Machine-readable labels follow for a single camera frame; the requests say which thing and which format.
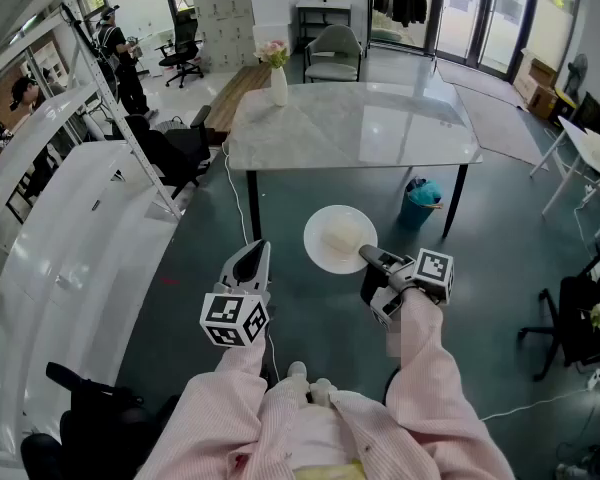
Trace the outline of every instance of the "floor mat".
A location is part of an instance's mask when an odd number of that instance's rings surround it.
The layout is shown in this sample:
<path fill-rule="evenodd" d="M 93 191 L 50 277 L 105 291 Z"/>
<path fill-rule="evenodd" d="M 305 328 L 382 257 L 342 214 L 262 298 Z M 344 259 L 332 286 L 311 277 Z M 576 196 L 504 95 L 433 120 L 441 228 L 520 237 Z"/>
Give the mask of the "floor mat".
<path fill-rule="evenodd" d="M 456 90 L 482 148 L 530 165 L 540 163 L 542 153 L 517 108 L 471 89 L 456 87 Z"/>
<path fill-rule="evenodd" d="M 494 76 L 481 73 L 475 69 L 459 66 L 452 62 L 438 61 L 438 69 L 442 79 L 466 89 L 473 89 L 492 98 L 504 101 L 514 107 L 525 108 L 522 98 L 512 85 Z"/>

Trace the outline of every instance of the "green floor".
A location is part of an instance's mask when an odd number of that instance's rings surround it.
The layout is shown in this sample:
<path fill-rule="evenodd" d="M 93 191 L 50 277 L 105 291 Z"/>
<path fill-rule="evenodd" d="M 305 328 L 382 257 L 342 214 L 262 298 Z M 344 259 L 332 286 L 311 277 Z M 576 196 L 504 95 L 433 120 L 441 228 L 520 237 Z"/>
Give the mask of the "green floor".
<path fill-rule="evenodd" d="M 392 60 L 392 55 L 404 56 L 381 52 L 377 58 L 387 66 L 399 65 L 401 58 Z M 297 74 L 290 72 L 290 80 Z M 540 149 L 546 150 L 550 141 L 543 123 L 522 114 Z M 213 369 L 220 358 L 221 349 L 210 344 L 198 319 L 204 294 L 213 289 L 225 260 L 242 247 L 223 161 L 219 155 L 201 180 L 147 294 L 120 370 L 118 384 L 142 394 L 151 409 L 181 392 L 192 376 Z M 307 219 L 323 206 L 345 204 L 372 220 L 382 248 L 414 255 L 426 247 L 454 256 L 456 281 L 452 304 L 445 310 L 443 345 L 454 355 L 465 394 L 479 416 L 582 388 L 587 377 L 574 367 L 563 368 L 560 354 L 547 378 L 532 382 L 549 341 L 529 335 L 522 345 L 516 343 L 520 327 L 550 321 L 537 302 L 538 292 L 547 287 L 557 297 L 560 279 L 579 272 L 588 260 L 573 216 L 584 195 L 580 180 L 546 220 L 540 215 L 559 184 L 553 163 L 550 169 L 530 179 L 527 164 L 485 151 L 484 163 L 469 168 L 444 242 L 446 211 L 435 212 L 419 233 L 397 224 L 405 169 L 262 174 L 262 227 L 272 243 L 271 304 L 277 307 L 272 337 L 279 369 L 303 360 L 311 378 L 325 376 L 340 388 L 380 399 L 396 366 L 386 357 L 383 330 L 358 296 L 363 274 L 328 274 L 304 251 Z M 456 172 L 440 167 L 414 174 L 436 180 L 450 197 Z M 250 230 L 246 179 L 240 173 L 233 177 Z M 600 199 L 581 212 L 580 220 L 585 236 L 592 237 L 600 225 Z M 578 437 L 596 404 L 578 452 L 600 443 L 600 394 L 541 405 L 492 420 L 488 427 L 520 479 L 552 478 L 558 444 Z M 560 449 L 562 456 L 571 451 Z"/>

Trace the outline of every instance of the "vase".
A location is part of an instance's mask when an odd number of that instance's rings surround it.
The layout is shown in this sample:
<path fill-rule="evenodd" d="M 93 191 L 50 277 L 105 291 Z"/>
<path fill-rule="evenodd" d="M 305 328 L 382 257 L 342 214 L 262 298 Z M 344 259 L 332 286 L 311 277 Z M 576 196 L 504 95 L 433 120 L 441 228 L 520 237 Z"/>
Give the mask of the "vase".
<path fill-rule="evenodd" d="M 271 68 L 271 99 L 279 107 L 287 104 L 289 90 L 287 89 L 287 77 L 282 68 Z"/>

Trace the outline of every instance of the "round white plate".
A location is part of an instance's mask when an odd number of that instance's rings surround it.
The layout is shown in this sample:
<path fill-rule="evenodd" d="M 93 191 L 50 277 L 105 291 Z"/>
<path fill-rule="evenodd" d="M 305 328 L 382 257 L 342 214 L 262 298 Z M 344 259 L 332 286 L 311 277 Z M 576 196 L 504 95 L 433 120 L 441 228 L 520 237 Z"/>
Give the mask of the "round white plate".
<path fill-rule="evenodd" d="M 322 241 L 325 227 L 336 215 L 348 215 L 362 229 L 363 245 L 378 246 L 378 233 L 369 218 L 360 210 L 350 206 L 326 206 L 314 213 L 304 227 L 304 248 L 307 254 L 321 269 L 332 274 L 353 274 L 365 268 L 368 263 L 362 259 L 358 251 L 344 254 Z"/>

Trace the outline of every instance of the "wooden floor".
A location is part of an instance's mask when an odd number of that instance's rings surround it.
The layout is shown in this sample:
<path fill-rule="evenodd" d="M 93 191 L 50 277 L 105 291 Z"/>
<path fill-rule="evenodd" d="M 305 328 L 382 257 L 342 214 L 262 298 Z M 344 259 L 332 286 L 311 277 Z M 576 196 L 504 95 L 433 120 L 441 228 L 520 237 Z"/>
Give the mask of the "wooden floor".
<path fill-rule="evenodd" d="M 245 66 L 225 86 L 211 103 L 205 124 L 215 130 L 214 145 L 221 144 L 231 131 L 233 116 L 242 97 L 249 91 L 262 89 L 269 82 L 271 66 Z"/>

